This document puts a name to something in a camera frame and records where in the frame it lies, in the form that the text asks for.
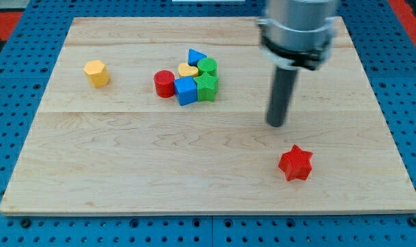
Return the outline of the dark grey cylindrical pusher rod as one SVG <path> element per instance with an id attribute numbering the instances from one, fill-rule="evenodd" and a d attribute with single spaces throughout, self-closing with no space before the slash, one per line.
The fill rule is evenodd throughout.
<path id="1" fill-rule="evenodd" d="M 284 124 L 296 77 L 297 70 L 279 67 L 275 69 L 266 118 L 270 126 L 280 127 Z"/>

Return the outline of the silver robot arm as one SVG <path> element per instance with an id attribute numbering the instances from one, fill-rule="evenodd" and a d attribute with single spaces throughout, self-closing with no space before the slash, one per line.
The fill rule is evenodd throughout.
<path id="1" fill-rule="evenodd" d="M 284 124 L 297 74 L 314 71 L 329 57 L 337 0 L 268 0 L 258 19 L 260 46 L 274 64 L 267 123 Z"/>

